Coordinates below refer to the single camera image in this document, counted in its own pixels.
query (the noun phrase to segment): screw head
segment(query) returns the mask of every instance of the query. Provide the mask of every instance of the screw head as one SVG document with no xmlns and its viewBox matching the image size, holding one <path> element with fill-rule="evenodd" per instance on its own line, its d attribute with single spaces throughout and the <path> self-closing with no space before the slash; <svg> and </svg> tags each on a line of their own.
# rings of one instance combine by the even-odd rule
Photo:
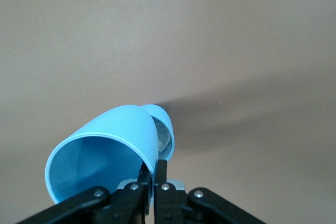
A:
<svg viewBox="0 0 336 224">
<path fill-rule="evenodd" d="M 197 198 L 202 198 L 204 196 L 204 194 L 200 190 L 194 191 L 194 195 Z"/>
<path fill-rule="evenodd" d="M 167 183 L 162 184 L 161 189 L 164 191 L 169 190 L 170 186 Z"/>
<path fill-rule="evenodd" d="M 100 196 L 102 196 L 103 194 L 104 194 L 104 191 L 98 189 L 98 190 L 96 190 L 96 191 L 94 192 L 93 195 L 94 195 L 95 197 L 100 197 Z"/>
<path fill-rule="evenodd" d="M 131 190 L 137 190 L 138 188 L 139 186 L 136 183 L 131 185 Z"/>
</svg>

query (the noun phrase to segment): blue cup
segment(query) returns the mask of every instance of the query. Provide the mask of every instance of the blue cup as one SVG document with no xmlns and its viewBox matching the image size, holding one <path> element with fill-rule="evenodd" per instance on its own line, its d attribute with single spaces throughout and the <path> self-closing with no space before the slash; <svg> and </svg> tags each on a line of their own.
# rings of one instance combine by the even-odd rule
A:
<svg viewBox="0 0 336 224">
<path fill-rule="evenodd" d="M 126 179 L 137 179 L 142 162 L 155 177 L 158 159 L 169 160 L 174 134 L 159 106 L 124 105 L 93 119 L 52 151 L 45 180 L 57 204 L 93 186 L 113 193 Z"/>
</svg>

